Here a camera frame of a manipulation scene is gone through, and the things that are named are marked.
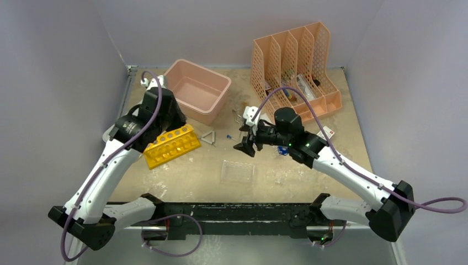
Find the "yellow test tube rack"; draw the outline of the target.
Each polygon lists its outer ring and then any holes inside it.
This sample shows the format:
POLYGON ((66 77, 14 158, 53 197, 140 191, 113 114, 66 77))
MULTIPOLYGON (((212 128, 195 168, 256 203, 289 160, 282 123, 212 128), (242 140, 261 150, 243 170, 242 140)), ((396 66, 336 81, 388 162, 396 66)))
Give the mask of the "yellow test tube rack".
POLYGON ((194 128, 186 124, 168 131, 148 145, 143 155, 150 170, 201 147, 194 128))

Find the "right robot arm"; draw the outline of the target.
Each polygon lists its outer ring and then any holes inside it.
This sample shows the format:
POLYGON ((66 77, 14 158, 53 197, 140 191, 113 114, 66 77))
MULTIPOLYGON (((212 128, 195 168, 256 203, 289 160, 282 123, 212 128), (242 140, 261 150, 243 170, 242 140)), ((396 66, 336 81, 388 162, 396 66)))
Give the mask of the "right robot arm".
POLYGON ((247 134, 234 149, 254 157, 263 145, 286 147, 294 161, 332 177, 361 198, 355 201, 319 195, 310 209, 315 224, 346 220, 367 225, 386 241, 398 240, 416 210, 409 203, 414 199, 410 184, 383 179, 344 157, 324 138, 306 131, 292 108, 277 109, 274 124, 260 119, 258 110, 245 107, 240 131, 247 134))

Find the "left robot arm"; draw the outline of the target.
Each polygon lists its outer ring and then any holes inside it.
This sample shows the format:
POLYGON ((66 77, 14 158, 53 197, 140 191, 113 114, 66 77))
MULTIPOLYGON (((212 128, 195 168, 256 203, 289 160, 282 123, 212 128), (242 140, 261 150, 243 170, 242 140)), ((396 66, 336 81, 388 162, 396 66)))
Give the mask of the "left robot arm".
POLYGON ((113 207, 107 207, 107 203, 147 146, 161 133, 181 128, 185 123, 186 117, 173 92, 158 87, 149 88, 141 104, 115 122, 104 151, 80 189, 64 206, 53 206, 48 213, 63 228, 62 251, 67 234, 96 251, 128 226, 143 221, 157 226, 163 222, 164 210, 156 206, 152 195, 113 207))

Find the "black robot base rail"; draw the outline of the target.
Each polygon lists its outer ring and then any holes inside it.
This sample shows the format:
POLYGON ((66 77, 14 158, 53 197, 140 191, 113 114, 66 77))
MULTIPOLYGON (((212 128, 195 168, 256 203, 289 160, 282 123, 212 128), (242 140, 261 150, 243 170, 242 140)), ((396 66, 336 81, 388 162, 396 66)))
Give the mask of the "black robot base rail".
POLYGON ((156 204, 143 226, 159 226, 169 240, 184 240, 188 235, 288 236, 292 239, 330 241, 333 229, 343 220, 326 218, 318 208, 325 198, 312 203, 201 203, 163 202, 144 194, 156 204))

